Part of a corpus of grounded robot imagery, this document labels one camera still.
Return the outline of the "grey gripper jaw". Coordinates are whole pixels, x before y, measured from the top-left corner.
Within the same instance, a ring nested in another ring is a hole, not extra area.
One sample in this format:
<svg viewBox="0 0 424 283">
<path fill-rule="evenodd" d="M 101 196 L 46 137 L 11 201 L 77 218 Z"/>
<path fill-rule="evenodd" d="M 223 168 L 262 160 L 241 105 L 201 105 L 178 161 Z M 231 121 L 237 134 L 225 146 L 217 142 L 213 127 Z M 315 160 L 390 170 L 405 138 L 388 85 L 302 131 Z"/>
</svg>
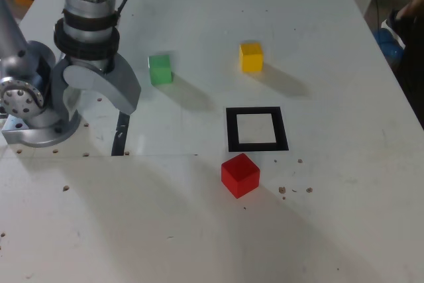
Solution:
<svg viewBox="0 0 424 283">
<path fill-rule="evenodd" d="M 50 73 L 50 92 L 53 109 L 63 121 L 71 121 L 80 101 L 80 90 L 71 87 L 64 79 L 64 70 L 70 66 L 61 59 Z"/>
<path fill-rule="evenodd" d="M 106 74 L 98 69 L 72 65 L 64 70 L 63 77 L 71 87 L 104 95 L 126 115 L 131 115 L 137 108 L 140 84 L 129 63 L 120 54 L 114 56 L 113 69 Z"/>
</svg>

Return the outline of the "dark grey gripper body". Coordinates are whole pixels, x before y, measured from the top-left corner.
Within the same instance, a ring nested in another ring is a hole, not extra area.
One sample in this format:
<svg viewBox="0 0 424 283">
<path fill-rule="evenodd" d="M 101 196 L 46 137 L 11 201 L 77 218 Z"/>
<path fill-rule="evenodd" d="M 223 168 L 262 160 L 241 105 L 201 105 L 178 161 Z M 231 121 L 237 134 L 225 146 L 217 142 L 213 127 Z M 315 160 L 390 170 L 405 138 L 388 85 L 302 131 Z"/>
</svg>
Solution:
<svg viewBox="0 0 424 283">
<path fill-rule="evenodd" d="M 82 60 L 68 56 L 70 66 L 75 70 L 89 70 L 95 73 L 109 73 L 115 67 L 114 58 L 107 58 L 103 60 Z"/>
</svg>

